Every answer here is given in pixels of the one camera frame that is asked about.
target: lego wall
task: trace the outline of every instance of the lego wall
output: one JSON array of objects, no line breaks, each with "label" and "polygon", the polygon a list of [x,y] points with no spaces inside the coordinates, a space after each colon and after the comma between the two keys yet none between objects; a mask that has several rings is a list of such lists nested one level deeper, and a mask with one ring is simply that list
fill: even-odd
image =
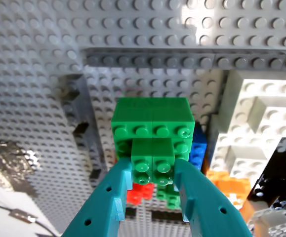
[{"label": "lego wall", "polygon": [[[93,49],[107,56],[100,49],[115,47],[138,51],[123,52],[117,65],[91,58]],[[142,48],[165,55],[149,62]],[[203,55],[189,55],[192,49]],[[187,97],[205,130],[218,112],[222,70],[230,68],[286,70],[285,0],[0,0],[0,140],[40,153],[41,170],[30,177],[39,194],[34,201],[63,232],[97,185],[99,174],[89,181],[92,170],[114,164],[117,98]],[[90,95],[82,107],[92,112],[85,118],[90,126],[81,131],[97,129],[99,141],[80,144],[83,119],[67,116],[75,105],[64,106],[63,98],[81,91],[67,85],[71,74],[84,75]],[[278,147],[286,151],[286,139]],[[120,235],[189,235],[186,225],[152,222],[151,211],[164,208],[155,191],[135,220],[121,224]]]}]

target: lego structure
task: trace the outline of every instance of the lego structure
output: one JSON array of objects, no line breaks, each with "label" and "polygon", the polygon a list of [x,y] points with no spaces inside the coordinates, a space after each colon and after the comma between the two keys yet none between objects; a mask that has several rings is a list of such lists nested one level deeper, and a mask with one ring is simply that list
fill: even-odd
[{"label": "lego structure", "polygon": [[[59,232],[115,164],[111,119],[120,97],[187,97],[208,135],[210,172],[253,183],[264,163],[237,173],[233,160],[246,158],[233,149],[240,157],[226,163],[228,150],[257,147],[267,161],[275,150],[286,153],[286,118],[280,135],[260,135],[264,126],[273,132],[285,111],[260,98],[256,110],[278,110],[274,120],[249,119],[251,100],[238,107],[239,117],[226,119],[257,134],[235,135],[214,122],[229,69],[249,70],[242,78],[256,79],[249,98],[286,97],[286,0],[0,0],[0,141],[41,154],[41,170],[29,182],[39,194],[35,203]],[[78,77],[82,86],[73,85]],[[239,97],[234,100],[239,105]],[[226,105],[234,112],[235,105]],[[178,212],[156,192],[121,224],[121,237],[190,235],[181,222],[153,218],[158,211],[169,218]]]},{"label": "lego structure", "polygon": [[172,184],[175,160],[189,160],[195,121],[186,98],[121,98],[111,126],[134,183]]}]

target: green lego brick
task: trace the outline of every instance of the green lego brick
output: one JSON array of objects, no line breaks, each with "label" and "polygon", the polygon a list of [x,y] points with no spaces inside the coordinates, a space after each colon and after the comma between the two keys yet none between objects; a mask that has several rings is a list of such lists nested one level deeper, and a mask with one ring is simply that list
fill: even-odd
[{"label": "green lego brick", "polygon": [[166,186],[157,186],[156,195],[159,200],[166,200],[167,198]]},{"label": "green lego brick", "polygon": [[192,138],[172,138],[175,158],[189,160],[189,153],[192,147]]},{"label": "green lego brick", "polygon": [[157,186],[157,198],[166,200],[169,209],[180,209],[180,196],[174,190],[174,185]]},{"label": "green lego brick", "polygon": [[153,138],[192,138],[195,120],[187,98],[153,98]]},{"label": "green lego brick", "polygon": [[134,183],[161,186],[173,183],[174,153],[170,138],[134,138],[131,160]]},{"label": "green lego brick", "polygon": [[117,155],[121,157],[130,157],[132,151],[132,139],[115,142]]},{"label": "green lego brick", "polygon": [[120,98],[111,120],[114,142],[129,138],[151,138],[150,98]]},{"label": "green lego brick", "polygon": [[174,185],[166,187],[167,192],[167,207],[169,209],[180,209],[180,195],[174,190]]},{"label": "green lego brick", "polygon": [[132,143],[131,160],[132,169],[138,172],[153,170],[153,139],[134,138]]},{"label": "green lego brick", "polygon": [[167,173],[160,173],[158,171],[138,172],[133,170],[133,182],[140,185],[149,183],[154,183],[158,186],[170,185],[173,184],[173,170]]},{"label": "green lego brick", "polygon": [[153,170],[167,173],[174,167],[174,152],[170,138],[153,138]]}]

